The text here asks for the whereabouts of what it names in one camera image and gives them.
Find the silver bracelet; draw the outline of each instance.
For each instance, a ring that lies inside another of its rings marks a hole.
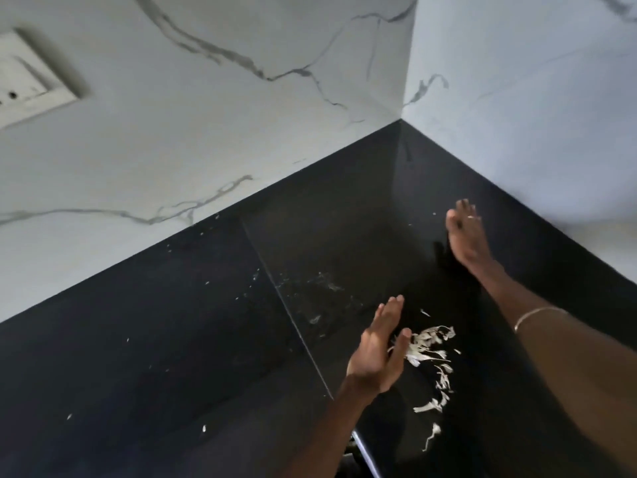
[[[567,311],[565,311],[563,308],[558,308],[558,307],[540,307],[540,308],[536,308],[535,310],[531,310],[530,312],[525,313],[524,315],[522,315],[517,322],[515,322],[514,325],[514,333],[517,334],[517,329],[520,326],[520,324],[525,321],[526,319],[528,319],[531,315],[533,315],[534,313],[538,313],[538,312],[542,312],[544,310],[556,310],[557,312],[561,312],[561,313],[568,313]]]

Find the electrical outlet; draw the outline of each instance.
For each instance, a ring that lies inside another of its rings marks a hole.
[[[20,35],[0,35],[0,129],[75,100]]]

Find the person's right hand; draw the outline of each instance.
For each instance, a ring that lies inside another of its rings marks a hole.
[[[467,270],[475,274],[494,264],[482,219],[468,199],[458,200],[447,212],[447,231],[454,256]]]

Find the white marble wall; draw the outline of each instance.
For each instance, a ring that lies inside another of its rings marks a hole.
[[[634,3],[420,0],[402,116],[637,281]]]
[[[0,132],[0,321],[400,116],[415,0],[0,0],[82,100]]]

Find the person's left arm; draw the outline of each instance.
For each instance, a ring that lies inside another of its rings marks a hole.
[[[380,304],[361,344],[350,358],[345,380],[305,449],[285,469],[282,478],[332,478],[363,409],[379,393],[389,389],[402,374],[404,356],[411,339],[403,329],[387,357],[387,344],[400,320],[402,295]]]

